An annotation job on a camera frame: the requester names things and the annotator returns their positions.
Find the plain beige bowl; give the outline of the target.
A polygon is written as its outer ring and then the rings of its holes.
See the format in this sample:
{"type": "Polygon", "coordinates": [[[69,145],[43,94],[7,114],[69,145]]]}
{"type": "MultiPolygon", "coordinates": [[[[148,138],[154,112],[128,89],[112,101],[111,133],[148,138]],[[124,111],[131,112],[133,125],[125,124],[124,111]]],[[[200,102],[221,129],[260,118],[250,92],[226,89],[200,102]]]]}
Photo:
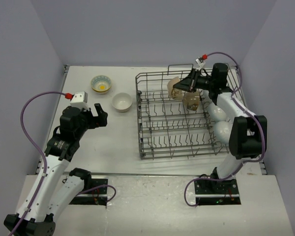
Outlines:
{"type": "Polygon", "coordinates": [[[112,106],[120,113],[124,113],[130,110],[132,106],[132,97],[128,93],[118,93],[112,99],[112,106]]]}

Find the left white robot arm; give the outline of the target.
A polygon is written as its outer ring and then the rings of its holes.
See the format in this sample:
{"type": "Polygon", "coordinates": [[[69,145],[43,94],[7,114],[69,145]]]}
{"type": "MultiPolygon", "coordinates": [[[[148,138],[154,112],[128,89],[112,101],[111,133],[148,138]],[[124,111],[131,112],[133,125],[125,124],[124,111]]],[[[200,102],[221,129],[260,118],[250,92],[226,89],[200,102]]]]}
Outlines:
{"type": "Polygon", "coordinates": [[[69,203],[80,193],[94,190],[90,172],[75,168],[69,173],[64,186],[55,192],[85,132],[107,125],[108,114],[99,103],[94,107],[96,116],[89,107],[79,108],[74,104],[62,112],[59,126],[47,142],[43,164],[32,189],[17,212],[7,215],[4,220],[10,235],[51,236],[56,220],[69,203]]]}

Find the yellow checkered bowl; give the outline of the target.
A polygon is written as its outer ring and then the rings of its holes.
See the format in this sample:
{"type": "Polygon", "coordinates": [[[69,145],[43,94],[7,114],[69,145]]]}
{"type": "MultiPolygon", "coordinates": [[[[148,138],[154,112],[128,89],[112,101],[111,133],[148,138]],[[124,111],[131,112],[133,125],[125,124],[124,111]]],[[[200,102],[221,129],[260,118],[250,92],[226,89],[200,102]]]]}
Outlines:
{"type": "Polygon", "coordinates": [[[96,93],[104,95],[110,90],[112,84],[112,80],[108,76],[98,75],[92,78],[90,87],[96,93]]]}

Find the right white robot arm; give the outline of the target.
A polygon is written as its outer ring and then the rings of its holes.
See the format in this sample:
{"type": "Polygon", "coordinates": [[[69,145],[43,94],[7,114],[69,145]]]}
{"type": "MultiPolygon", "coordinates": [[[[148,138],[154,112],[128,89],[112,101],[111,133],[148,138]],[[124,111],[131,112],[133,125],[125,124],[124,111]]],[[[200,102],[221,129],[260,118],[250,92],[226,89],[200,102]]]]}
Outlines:
{"type": "Polygon", "coordinates": [[[221,108],[232,123],[228,147],[230,154],[214,169],[215,178],[209,181],[214,193],[227,188],[226,180],[232,179],[247,163],[258,163],[264,158],[267,142],[267,119],[248,110],[228,86],[229,67],[225,63],[213,65],[210,74],[204,69],[191,69],[190,73],[178,83],[175,89],[195,92],[207,90],[211,101],[221,108]]]}

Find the beige bowl brown leaf pattern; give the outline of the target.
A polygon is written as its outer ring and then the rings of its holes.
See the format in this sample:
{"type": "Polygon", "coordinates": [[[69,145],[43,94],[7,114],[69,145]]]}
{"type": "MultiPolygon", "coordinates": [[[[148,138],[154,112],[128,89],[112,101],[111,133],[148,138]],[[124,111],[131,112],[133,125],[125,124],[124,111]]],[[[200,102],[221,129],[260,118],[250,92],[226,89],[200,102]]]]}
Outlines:
{"type": "Polygon", "coordinates": [[[179,77],[174,77],[167,83],[168,97],[176,101],[182,101],[183,99],[182,90],[174,88],[174,85],[179,81],[179,77]]]}

